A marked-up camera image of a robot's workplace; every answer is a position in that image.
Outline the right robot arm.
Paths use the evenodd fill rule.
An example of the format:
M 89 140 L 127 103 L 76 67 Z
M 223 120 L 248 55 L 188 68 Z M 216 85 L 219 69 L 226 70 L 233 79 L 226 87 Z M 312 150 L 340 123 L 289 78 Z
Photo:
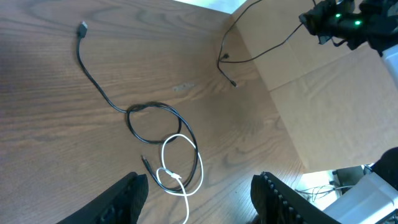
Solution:
M 367 42 L 397 81 L 397 16 L 395 1 L 321 1 L 299 20 L 319 43 L 340 38 L 350 50 Z M 383 223 L 397 216 L 397 148 L 386 151 L 349 191 L 324 209 L 333 223 Z

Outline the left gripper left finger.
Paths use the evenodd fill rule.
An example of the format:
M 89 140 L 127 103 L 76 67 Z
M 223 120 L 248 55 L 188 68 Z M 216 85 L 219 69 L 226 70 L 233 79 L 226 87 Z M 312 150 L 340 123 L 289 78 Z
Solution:
M 130 172 L 61 223 L 137 223 L 148 193 L 147 176 Z

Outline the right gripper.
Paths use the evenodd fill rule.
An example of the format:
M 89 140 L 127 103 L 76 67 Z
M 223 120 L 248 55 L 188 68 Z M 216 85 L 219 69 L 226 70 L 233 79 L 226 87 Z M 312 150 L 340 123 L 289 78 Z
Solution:
M 354 9 L 353 0 L 324 0 L 299 15 L 299 21 L 311 35 L 318 37 L 320 45 L 334 37 L 341 41 L 332 42 L 333 45 L 361 45 L 366 41 L 364 16 L 354 13 Z

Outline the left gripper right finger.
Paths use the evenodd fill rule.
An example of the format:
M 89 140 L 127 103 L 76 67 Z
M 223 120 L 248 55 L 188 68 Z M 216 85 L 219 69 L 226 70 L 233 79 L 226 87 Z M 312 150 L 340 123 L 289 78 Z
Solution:
M 257 212 L 254 223 L 339 224 L 270 172 L 253 176 L 251 201 Z

